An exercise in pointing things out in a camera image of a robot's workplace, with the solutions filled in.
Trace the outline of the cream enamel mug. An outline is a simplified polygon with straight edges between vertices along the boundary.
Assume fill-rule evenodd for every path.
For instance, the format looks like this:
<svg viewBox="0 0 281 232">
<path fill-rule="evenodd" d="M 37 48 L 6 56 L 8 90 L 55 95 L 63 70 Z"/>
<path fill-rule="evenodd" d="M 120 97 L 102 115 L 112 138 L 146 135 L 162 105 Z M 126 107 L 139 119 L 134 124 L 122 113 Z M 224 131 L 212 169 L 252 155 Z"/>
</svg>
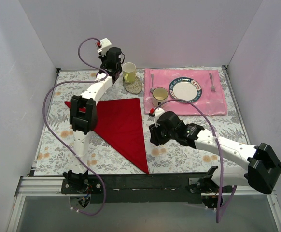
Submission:
<svg viewBox="0 0 281 232">
<path fill-rule="evenodd" d="M 154 107 L 160 106 L 167 100 L 169 96 L 168 91 L 165 88 L 157 87 L 152 92 L 152 104 Z"/>
</svg>

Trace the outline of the pink placemat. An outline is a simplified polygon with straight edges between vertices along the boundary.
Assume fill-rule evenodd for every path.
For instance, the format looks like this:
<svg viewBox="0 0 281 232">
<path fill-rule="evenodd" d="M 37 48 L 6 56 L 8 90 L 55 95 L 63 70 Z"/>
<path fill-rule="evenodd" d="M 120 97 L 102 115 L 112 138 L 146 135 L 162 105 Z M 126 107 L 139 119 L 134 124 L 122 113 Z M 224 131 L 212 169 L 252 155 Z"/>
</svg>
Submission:
<svg viewBox="0 0 281 232">
<path fill-rule="evenodd" d="M 213 76 L 215 92 L 211 91 L 211 81 L 209 73 Z M 193 104 L 206 116 L 226 115 L 228 108 L 224 90 L 221 85 L 220 70 L 206 69 L 145 69 L 144 73 L 144 110 L 149 113 L 152 108 L 151 74 L 154 74 L 154 88 L 165 88 L 169 93 L 169 84 L 172 80 L 179 77 L 188 77 L 196 80 L 202 88 L 200 99 Z M 170 94 L 167 98 L 170 102 L 165 103 L 162 108 L 165 111 L 173 111 L 180 116 L 200 115 L 199 111 L 189 102 L 182 99 L 173 99 Z"/>
</svg>

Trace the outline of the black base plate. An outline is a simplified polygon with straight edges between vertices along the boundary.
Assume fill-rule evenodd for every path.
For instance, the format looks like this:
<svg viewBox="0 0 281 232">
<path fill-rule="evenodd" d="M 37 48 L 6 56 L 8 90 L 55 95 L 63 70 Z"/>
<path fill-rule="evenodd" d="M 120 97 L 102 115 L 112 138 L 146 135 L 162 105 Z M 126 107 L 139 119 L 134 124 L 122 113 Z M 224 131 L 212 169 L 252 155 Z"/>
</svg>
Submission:
<svg viewBox="0 0 281 232">
<path fill-rule="evenodd" d="M 199 173 L 175 174 L 104 174 L 64 173 L 61 193 L 89 195 L 99 203 L 201 203 L 202 193 L 216 194 L 218 184 L 212 180 L 214 169 Z"/>
</svg>

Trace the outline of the aluminium frame rail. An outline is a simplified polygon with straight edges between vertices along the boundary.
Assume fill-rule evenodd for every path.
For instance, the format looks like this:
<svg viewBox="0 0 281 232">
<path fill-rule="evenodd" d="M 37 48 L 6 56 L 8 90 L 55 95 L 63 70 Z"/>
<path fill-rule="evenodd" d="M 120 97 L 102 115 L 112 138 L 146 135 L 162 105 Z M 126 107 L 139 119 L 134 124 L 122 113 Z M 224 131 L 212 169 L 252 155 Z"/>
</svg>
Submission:
<svg viewBox="0 0 281 232">
<path fill-rule="evenodd" d="M 64 178 L 59 176 L 41 176 L 41 177 L 21 177 L 15 191 L 16 207 L 23 206 L 25 197 L 27 196 L 71 196 L 78 197 L 82 194 L 62 193 L 62 183 Z M 267 195 L 267 200 L 274 222 L 279 232 L 281 232 L 281 209 L 277 200 L 277 195 L 273 192 Z"/>
</svg>

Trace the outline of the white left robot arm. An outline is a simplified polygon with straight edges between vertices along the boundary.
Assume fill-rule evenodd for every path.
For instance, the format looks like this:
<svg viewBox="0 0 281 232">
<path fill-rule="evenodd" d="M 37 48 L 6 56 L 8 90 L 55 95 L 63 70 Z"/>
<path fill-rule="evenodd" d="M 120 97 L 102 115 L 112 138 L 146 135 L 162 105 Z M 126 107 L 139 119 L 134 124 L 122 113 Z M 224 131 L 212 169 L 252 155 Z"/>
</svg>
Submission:
<svg viewBox="0 0 281 232">
<path fill-rule="evenodd" d="M 81 95 L 74 95 L 70 101 L 70 124 L 74 135 L 73 151 L 80 160 L 74 161 L 70 170 L 64 172 L 63 176 L 68 185 L 78 193 L 86 192 L 89 187 L 88 170 L 82 162 L 86 162 L 90 136 L 98 123 L 97 104 L 119 78 L 122 71 L 122 56 L 124 54 L 118 47 L 111 47 L 105 55 L 100 55 L 101 68 L 106 70 L 108 75 L 100 71 L 96 77 L 97 82 L 90 85 Z"/>
</svg>

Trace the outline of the yellow ceramic mug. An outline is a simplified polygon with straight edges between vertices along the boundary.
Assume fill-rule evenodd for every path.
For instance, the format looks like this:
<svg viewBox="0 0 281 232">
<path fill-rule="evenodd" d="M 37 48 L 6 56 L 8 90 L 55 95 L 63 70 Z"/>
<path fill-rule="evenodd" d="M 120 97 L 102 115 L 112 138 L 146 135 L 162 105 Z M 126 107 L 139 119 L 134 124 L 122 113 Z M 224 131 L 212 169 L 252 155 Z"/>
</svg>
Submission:
<svg viewBox="0 0 281 232">
<path fill-rule="evenodd" d="M 134 83 L 136 79 L 136 65 L 131 62 L 127 62 L 122 66 L 123 79 L 125 83 Z"/>
</svg>

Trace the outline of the white plate blue rim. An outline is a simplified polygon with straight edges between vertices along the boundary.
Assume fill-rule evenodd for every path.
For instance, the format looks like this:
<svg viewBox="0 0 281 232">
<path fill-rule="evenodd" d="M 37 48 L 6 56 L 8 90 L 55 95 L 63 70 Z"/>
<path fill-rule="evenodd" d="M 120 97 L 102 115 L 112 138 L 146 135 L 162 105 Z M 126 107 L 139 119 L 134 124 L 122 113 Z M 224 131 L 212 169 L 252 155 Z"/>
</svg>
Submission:
<svg viewBox="0 0 281 232">
<path fill-rule="evenodd" d="M 169 94 L 173 99 L 182 99 L 194 103 L 200 99 L 202 88 L 194 79 L 179 77 L 170 82 Z"/>
</svg>

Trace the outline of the speckled round coaster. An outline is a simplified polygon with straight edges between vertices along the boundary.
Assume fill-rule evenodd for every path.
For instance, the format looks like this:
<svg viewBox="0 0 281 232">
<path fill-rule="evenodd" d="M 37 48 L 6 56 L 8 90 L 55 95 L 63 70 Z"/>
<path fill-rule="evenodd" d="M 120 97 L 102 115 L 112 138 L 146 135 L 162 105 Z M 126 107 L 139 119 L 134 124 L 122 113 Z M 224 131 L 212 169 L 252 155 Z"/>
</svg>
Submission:
<svg viewBox="0 0 281 232">
<path fill-rule="evenodd" d="M 133 83 L 126 83 L 123 79 L 123 87 L 131 94 L 139 94 L 143 89 L 142 81 L 137 76 L 135 77 L 135 81 Z"/>
</svg>

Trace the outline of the red cloth napkin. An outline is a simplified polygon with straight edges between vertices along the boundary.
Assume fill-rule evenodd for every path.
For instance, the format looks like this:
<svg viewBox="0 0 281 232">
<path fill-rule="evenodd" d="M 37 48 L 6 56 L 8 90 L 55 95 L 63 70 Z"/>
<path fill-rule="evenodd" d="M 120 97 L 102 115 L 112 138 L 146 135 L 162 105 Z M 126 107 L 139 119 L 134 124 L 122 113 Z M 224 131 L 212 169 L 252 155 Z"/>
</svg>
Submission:
<svg viewBox="0 0 281 232">
<path fill-rule="evenodd" d="M 87 161 L 89 140 L 96 133 L 133 165 L 148 174 L 139 98 L 99 101 L 97 113 L 98 124 L 93 131 L 84 134 L 77 130 L 73 133 L 73 151 L 81 161 Z"/>
</svg>

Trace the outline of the silver fork on placemat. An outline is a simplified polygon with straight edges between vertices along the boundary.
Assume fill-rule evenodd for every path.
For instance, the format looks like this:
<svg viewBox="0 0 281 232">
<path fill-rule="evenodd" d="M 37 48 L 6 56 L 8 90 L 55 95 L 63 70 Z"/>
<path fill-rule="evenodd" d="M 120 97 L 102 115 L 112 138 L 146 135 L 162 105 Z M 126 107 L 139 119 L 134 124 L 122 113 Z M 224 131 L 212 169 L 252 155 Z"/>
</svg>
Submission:
<svg viewBox="0 0 281 232">
<path fill-rule="evenodd" d="M 215 92 L 215 86 L 214 86 L 214 83 L 213 83 L 213 76 L 212 76 L 211 73 L 209 73 L 209 77 L 210 77 L 210 81 L 211 81 L 211 91 Z"/>
</svg>

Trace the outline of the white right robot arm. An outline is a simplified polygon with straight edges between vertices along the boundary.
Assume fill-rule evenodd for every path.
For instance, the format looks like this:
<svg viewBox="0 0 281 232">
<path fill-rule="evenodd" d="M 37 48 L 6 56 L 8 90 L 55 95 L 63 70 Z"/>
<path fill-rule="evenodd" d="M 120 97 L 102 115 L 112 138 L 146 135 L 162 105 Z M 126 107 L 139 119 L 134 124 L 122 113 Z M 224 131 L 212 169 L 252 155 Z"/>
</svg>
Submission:
<svg viewBox="0 0 281 232">
<path fill-rule="evenodd" d="M 250 186 L 262 194 L 271 194 L 281 174 L 281 162 L 268 144 L 247 145 L 216 137 L 203 126 L 185 124 L 172 111 L 161 108 L 150 114 L 150 142 L 155 146 L 175 140 L 182 146 L 207 151 L 237 164 L 230 169 L 212 166 L 206 174 L 190 184 L 192 192 L 212 193 L 224 186 Z"/>
</svg>

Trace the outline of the silver spoon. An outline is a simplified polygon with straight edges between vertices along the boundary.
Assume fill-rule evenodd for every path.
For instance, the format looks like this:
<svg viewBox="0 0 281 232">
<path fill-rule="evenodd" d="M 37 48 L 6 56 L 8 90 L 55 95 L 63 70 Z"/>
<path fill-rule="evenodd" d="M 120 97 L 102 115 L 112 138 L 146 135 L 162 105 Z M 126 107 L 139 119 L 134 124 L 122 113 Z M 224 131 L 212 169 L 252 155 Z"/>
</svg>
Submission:
<svg viewBox="0 0 281 232">
<path fill-rule="evenodd" d="M 150 88 L 150 93 L 153 93 L 154 91 L 154 74 L 151 74 L 151 88 Z"/>
</svg>

